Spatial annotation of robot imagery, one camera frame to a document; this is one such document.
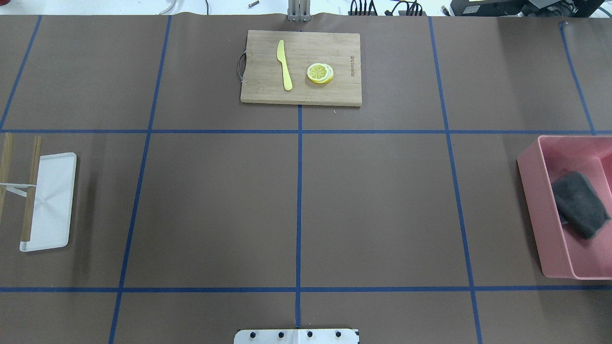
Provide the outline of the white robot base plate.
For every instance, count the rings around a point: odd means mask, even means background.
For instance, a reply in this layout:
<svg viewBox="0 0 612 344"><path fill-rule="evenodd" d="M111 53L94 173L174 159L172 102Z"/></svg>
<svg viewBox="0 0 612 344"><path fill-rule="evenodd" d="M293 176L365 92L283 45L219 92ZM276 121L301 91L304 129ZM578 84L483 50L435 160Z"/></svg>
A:
<svg viewBox="0 0 612 344"><path fill-rule="evenodd" d="M360 344L356 329L251 329L238 331L234 344Z"/></svg>

